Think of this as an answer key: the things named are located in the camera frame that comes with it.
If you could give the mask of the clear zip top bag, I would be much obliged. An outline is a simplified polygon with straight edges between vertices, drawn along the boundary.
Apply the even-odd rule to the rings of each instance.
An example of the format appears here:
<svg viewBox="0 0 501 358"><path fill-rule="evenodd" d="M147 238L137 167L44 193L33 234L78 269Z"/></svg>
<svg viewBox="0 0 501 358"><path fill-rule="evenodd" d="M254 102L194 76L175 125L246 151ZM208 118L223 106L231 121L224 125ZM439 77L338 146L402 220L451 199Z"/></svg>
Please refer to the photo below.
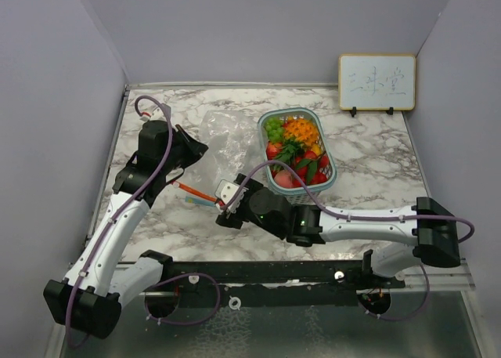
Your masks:
<svg viewBox="0 0 501 358"><path fill-rule="evenodd" d="M208 150L186 169L180 181L208 196L214 196L223 179L246 175L261 162L257 122L243 112L209 110L186 131Z"/></svg>

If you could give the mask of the orange toy pineapple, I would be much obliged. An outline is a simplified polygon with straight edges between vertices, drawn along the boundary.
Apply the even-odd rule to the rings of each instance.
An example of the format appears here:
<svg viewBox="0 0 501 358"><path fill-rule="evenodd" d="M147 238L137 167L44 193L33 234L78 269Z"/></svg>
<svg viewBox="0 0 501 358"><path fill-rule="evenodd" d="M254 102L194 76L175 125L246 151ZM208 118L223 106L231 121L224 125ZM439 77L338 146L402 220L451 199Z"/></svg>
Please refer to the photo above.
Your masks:
<svg viewBox="0 0 501 358"><path fill-rule="evenodd" d="M319 130L312 121L305 118L287 117L281 120L284 130L283 141L271 143L268 140L266 157L268 160L294 165L301 155L318 143Z"/></svg>

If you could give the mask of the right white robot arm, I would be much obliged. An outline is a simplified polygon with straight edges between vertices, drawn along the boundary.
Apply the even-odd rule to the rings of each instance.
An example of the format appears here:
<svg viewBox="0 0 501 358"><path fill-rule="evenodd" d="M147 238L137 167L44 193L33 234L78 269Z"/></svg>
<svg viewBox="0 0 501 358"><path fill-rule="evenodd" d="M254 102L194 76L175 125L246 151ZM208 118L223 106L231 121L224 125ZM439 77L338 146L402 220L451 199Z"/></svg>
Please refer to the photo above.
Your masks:
<svg viewBox="0 0 501 358"><path fill-rule="evenodd" d="M216 223L239 229L250 222L262 230L300 247L342 240L378 240L388 244L364 255L361 282L377 288L387 278L412 266L436 268L460 265L459 238L452 214L429 197L388 210L342 210L313 204L291 204L251 179L222 180L216 197L222 202Z"/></svg>

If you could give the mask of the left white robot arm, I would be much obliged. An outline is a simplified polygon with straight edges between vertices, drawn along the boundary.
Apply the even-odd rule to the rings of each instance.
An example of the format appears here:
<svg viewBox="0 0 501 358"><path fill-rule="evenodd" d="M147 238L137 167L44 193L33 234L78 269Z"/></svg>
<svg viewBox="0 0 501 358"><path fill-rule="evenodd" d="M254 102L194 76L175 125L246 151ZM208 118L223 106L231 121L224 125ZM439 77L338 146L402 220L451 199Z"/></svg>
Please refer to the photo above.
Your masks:
<svg viewBox="0 0 501 358"><path fill-rule="evenodd" d="M153 253L142 257L124 276L116 265L137 225L163 189L168 175L197 163L207 145L180 125L162 120L143 124L138 149L115 177L106 213L88 246L62 280L49 280L43 297L58 324L96 338L107 338L126 304L148 287L168 289L171 258Z"/></svg>

